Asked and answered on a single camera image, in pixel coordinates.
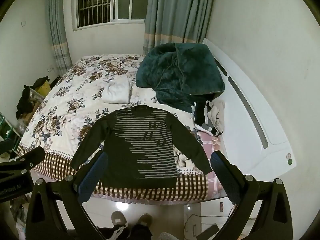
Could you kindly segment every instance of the electrical outlet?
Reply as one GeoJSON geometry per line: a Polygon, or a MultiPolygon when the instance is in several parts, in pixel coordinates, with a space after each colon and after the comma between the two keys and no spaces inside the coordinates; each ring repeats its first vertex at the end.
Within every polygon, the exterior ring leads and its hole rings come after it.
{"type": "Polygon", "coordinates": [[[49,68],[47,68],[48,73],[50,73],[52,70],[54,70],[54,66],[50,65],[49,68]]]}
{"type": "Polygon", "coordinates": [[[192,236],[197,236],[197,226],[193,225],[192,227],[192,236]]]}

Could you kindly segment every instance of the cable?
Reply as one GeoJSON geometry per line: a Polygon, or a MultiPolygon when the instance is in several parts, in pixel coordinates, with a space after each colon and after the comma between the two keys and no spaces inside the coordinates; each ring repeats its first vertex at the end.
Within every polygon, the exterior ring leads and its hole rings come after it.
{"type": "Polygon", "coordinates": [[[183,227],[183,237],[186,239],[186,240],[190,240],[188,238],[186,238],[186,234],[185,234],[185,230],[186,230],[186,224],[188,222],[188,220],[192,217],[192,216],[196,216],[196,217],[201,217],[201,218],[205,218],[205,217],[218,217],[218,218],[229,218],[229,216],[199,216],[199,215],[196,215],[196,214],[191,214],[190,217],[188,217],[187,221],[184,223],[184,227],[183,227]]]}
{"type": "Polygon", "coordinates": [[[228,215],[228,219],[229,219],[229,217],[230,217],[230,215],[233,213],[233,211],[236,209],[236,204],[235,205],[233,205],[233,207],[231,208],[231,210],[230,210],[230,212],[229,212],[229,215],[228,215]]]}

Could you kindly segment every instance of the sweater sleeve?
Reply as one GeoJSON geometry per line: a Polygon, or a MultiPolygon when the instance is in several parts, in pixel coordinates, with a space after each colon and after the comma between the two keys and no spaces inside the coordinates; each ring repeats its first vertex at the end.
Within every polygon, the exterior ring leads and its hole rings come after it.
{"type": "Polygon", "coordinates": [[[205,151],[191,132],[171,113],[168,113],[166,122],[175,147],[191,159],[205,175],[211,172],[212,169],[205,151]]]}
{"type": "Polygon", "coordinates": [[[107,116],[93,124],[72,158],[70,166],[73,169],[77,170],[98,149],[100,143],[106,138],[108,129],[107,116]]]}

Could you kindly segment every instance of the black device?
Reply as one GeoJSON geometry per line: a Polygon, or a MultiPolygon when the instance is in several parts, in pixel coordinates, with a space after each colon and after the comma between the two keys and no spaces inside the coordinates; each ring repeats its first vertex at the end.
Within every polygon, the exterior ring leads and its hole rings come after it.
{"type": "MultiPolygon", "coordinates": [[[[74,239],[68,234],[64,225],[57,200],[63,201],[78,239],[104,240],[104,236],[93,224],[82,203],[89,200],[97,182],[102,177],[108,164],[107,154],[99,151],[76,174],[70,174],[62,181],[45,182],[44,179],[38,179],[33,186],[28,171],[43,158],[44,150],[38,147],[15,162],[0,164],[1,188],[2,185],[6,185],[6,188],[13,188],[17,183],[21,185],[19,190],[2,193],[0,202],[25,194],[33,187],[26,223],[26,240],[74,239]]],[[[256,181],[251,175],[243,175],[220,151],[212,153],[211,166],[229,199],[237,204],[235,211],[216,234],[214,240],[237,240],[257,200],[263,200],[262,205],[250,234],[244,239],[292,240],[290,207],[280,179],[263,182],[256,181]]]]}
{"type": "Polygon", "coordinates": [[[210,163],[229,200],[237,204],[214,240],[237,240],[258,200],[262,200],[259,213],[243,240],[292,240],[290,206],[281,179],[256,181],[251,175],[243,175],[220,151],[212,153],[210,163]]]}
{"type": "MultiPolygon", "coordinates": [[[[13,148],[11,139],[0,142],[0,154],[13,148]]],[[[30,170],[44,160],[44,149],[37,147],[16,161],[0,163],[0,203],[33,189],[30,170]]]]}

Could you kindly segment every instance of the gray curtain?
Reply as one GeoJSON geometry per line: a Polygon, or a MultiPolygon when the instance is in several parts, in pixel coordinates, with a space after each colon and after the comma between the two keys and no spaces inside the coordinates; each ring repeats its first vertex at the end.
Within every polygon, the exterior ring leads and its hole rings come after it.
{"type": "Polygon", "coordinates": [[[47,25],[49,27],[51,48],[63,76],[72,66],[63,18],[63,0],[46,0],[47,25]]]}
{"type": "Polygon", "coordinates": [[[148,0],[143,53],[163,43],[202,42],[213,0],[148,0]]]}

